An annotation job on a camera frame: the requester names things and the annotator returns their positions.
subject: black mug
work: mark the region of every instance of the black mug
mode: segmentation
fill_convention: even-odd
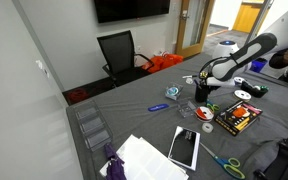
[[[209,94],[209,87],[206,85],[197,85],[195,90],[195,101],[206,102]]]

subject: purple cloth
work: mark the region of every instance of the purple cloth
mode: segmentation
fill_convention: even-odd
[[[110,160],[109,165],[106,169],[106,179],[107,180],[126,180],[124,175],[124,161],[118,157],[116,151],[113,149],[111,144],[106,144],[105,153],[108,160]]]

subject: clear plastic container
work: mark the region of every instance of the clear plastic container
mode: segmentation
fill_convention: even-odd
[[[166,87],[165,96],[170,99],[177,100],[181,95],[182,89],[183,89],[182,85],[171,82]]]
[[[195,110],[198,106],[193,102],[192,98],[185,98],[182,100],[178,100],[177,102],[178,111],[184,118],[193,116],[195,114]]]
[[[94,101],[76,104],[74,110],[88,149],[96,151],[111,142],[111,132]]]

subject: orange object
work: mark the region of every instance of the orange object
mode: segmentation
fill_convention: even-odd
[[[161,66],[161,69],[165,69],[175,64],[183,62],[183,56],[179,56],[176,54],[166,54],[164,55],[164,63]]]
[[[163,56],[154,56],[151,58],[151,61],[154,63],[154,66],[151,67],[148,72],[155,73],[157,71],[160,71],[162,69],[171,67],[175,64],[183,62],[183,56],[179,56],[176,54],[165,54]],[[150,63],[145,63],[142,68],[147,69],[150,67]]]
[[[239,107],[237,108],[235,111],[233,111],[233,115],[237,118],[241,118],[243,117],[243,115],[246,113],[247,111],[243,108],[243,107]]]

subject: game case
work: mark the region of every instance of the game case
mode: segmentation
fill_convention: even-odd
[[[262,110],[242,100],[220,112],[215,121],[233,136],[241,133],[262,114]]]
[[[195,171],[199,142],[199,133],[177,126],[168,159]]]

